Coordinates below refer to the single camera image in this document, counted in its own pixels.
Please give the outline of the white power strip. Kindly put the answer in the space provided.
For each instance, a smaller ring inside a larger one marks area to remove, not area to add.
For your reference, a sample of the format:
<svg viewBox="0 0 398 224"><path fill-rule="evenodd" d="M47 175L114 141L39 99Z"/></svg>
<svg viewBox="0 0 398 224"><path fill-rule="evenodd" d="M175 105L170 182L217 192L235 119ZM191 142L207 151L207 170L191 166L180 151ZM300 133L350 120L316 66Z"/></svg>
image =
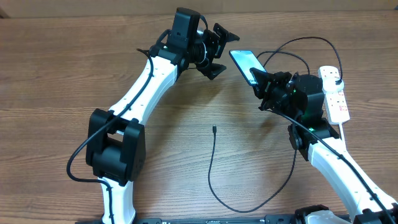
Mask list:
<svg viewBox="0 0 398 224"><path fill-rule="evenodd" d="M339 71L336 67L325 65L318 69L318 76L340 78ZM350 120L348 106L344 91L325 94L325 108L328 122L330 124L343 124Z"/></svg>

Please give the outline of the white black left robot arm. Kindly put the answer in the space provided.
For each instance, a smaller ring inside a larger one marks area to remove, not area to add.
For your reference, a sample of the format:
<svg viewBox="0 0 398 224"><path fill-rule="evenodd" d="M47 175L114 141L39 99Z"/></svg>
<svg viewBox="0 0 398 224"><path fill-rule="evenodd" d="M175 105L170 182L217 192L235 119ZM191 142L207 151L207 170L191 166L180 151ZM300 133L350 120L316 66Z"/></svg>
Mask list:
<svg viewBox="0 0 398 224"><path fill-rule="evenodd" d="M214 63L228 42L239 36L219 24L199 28L199 12L177 8L171 29L161 33L143 54L146 65L128 92L108 110L92 112L88 137L71 154L71 180L101 185L104 213L97 223L133 223L133 183L146 159L145 125L162 95L190 64L210 80L226 70Z"/></svg>

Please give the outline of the white plug adapter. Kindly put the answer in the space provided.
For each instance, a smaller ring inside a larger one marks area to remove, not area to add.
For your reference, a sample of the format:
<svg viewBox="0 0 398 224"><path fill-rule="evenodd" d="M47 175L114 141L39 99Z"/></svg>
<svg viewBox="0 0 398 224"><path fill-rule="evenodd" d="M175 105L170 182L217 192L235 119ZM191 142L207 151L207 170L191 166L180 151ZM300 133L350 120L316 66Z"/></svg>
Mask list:
<svg viewBox="0 0 398 224"><path fill-rule="evenodd" d="M323 92L324 93L335 93L342 91L345 87L344 81L340 81L339 78L335 77L323 77L322 78L322 84L323 84Z"/></svg>

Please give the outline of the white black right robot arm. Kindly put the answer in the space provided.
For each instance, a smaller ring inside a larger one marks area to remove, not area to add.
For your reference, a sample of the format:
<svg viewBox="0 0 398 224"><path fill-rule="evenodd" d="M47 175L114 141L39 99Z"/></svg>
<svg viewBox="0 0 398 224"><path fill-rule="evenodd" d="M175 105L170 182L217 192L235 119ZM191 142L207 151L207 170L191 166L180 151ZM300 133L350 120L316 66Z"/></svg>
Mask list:
<svg viewBox="0 0 398 224"><path fill-rule="evenodd" d="M291 122L289 140L318 169L346 207L352 223L397 223L397 201L383 192L348 153L323 117L323 81L314 75L250 68L260 110Z"/></svg>

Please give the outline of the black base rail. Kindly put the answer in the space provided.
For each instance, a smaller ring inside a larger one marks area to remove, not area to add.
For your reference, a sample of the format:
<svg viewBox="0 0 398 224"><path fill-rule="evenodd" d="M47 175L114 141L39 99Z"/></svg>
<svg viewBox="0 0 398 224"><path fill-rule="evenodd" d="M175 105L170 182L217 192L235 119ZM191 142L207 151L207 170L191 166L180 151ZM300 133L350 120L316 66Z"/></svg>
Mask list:
<svg viewBox="0 0 398 224"><path fill-rule="evenodd" d="M132 224L179 224L179 223L354 223L355 217L363 213L356 202L345 202L348 213L337 215L328 207L319 204L298 208L292 214L265 215L264 217L238 217L238 218L188 218L188 219L161 219L161 218L138 218L135 211L122 212L121 218L115 218L115 223Z"/></svg>

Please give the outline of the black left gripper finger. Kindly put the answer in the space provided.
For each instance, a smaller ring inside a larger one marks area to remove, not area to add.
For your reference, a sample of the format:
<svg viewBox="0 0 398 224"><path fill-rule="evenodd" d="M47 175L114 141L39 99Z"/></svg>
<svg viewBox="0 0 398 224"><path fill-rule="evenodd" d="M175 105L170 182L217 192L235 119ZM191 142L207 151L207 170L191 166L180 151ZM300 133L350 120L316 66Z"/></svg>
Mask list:
<svg viewBox="0 0 398 224"><path fill-rule="evenodd" d="M209 63L205 66L197 65L196 69L209 80L214 80L221 72L226 70L226 66L217 63Z"/></svg>
<svg viewBox="0 0 398 224"><path fill-rule="evenodd" d="M213 32L220 38L219 42L233 42L240 40L240 37L238 35L227 31L219 23L214 24Z"/></svg>

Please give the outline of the blue screen smartphone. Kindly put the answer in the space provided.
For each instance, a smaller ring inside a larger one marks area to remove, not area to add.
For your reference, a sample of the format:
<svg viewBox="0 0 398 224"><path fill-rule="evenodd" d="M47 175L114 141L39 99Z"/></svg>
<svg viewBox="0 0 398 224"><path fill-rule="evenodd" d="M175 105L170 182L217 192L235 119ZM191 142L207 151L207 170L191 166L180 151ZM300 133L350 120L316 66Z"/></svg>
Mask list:
<svg viewBox="0 0 398 224"><path fill-rule="evenodd" d="M256 70L262 72L266 72L266 70L261 65L260 61L258 61L253 52L250 50L230 50L229 55L247 83L250 86L257 85L258 82L251 69L255 68Z"/></svg>

